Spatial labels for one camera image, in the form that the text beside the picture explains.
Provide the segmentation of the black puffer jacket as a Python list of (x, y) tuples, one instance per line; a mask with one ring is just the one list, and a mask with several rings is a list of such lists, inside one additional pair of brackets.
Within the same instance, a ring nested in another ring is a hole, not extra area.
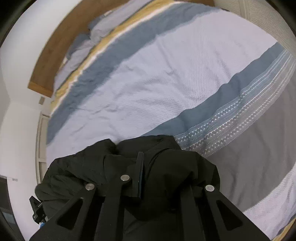
[(139, 152), (144, 176), (139, 198), (125, 203), (122, 240), (183, 240), (181, 198), (207, 185), (220, 187), (217, 167), (196, 152), (182, 150), (171, 136), (145, 136), (118, 144), (106, 139), (55, 159), (36, 186), (48, 221), (92, 183), (105, 196), (116, 177), (133, 174)]

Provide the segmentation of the left light blue pillow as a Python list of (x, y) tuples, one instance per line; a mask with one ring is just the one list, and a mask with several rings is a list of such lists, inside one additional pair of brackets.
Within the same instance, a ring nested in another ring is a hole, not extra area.
[(86, 59), (94, 43), (88, 34), (79, 34), (69, 47), (65, 61), (54, 78), (54, 92), (65, 82), (69, 75), (75, 71)]

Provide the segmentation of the light blue pillow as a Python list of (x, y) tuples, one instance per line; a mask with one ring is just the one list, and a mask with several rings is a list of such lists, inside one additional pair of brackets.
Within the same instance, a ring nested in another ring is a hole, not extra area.
[(94, 43), (88, 34), (79, 34), (69, 47), (65, 61), (54, 78), (54, 92), (65, 82), (69, 75), (75, 71), (86, 59)]
[(95, 44), (99, 43), (112, 30), (150, 2), (149, 0), (128, 1), (126, 4), (96, 17), (88, 25), (90, 40)]

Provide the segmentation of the wooden headboard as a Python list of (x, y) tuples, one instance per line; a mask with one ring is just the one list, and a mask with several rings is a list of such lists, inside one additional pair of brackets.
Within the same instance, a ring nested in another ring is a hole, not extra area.
[(66, 52), (74, 38), (82, 32), (88, 32), (88, 24), (95, 17), (117, 8), (127, 1), (81, 1), (62, 20), (44, 46), (28, 88), (46, 97), (53, 94), (54, 78), (58, 72)]

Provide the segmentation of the right light blue pillow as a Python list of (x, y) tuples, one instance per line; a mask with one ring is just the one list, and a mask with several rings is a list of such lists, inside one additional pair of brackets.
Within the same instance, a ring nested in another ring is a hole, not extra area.
[(90, 40), (95, 44), (99, 43), (112, 30), (150, 2), (149, 0), (128, 1), (126, 4), (96, 17), (88, 25)]

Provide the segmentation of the right wall socket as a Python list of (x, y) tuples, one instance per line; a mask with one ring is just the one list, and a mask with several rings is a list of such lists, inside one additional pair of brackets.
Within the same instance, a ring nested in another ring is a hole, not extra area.
[(41, 96), (39, 100), (39, 105), (43, 105), (44, 102), (45, 102), (45, 98)]

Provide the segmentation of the striped bed duvet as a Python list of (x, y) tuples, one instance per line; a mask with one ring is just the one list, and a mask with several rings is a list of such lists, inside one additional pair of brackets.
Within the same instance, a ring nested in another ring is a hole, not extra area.
[(151, 1), (54, 92), (47, 161), (109, 139), (174, 137), (270, 239), (295, 219), (295, 57), (253, 23)]

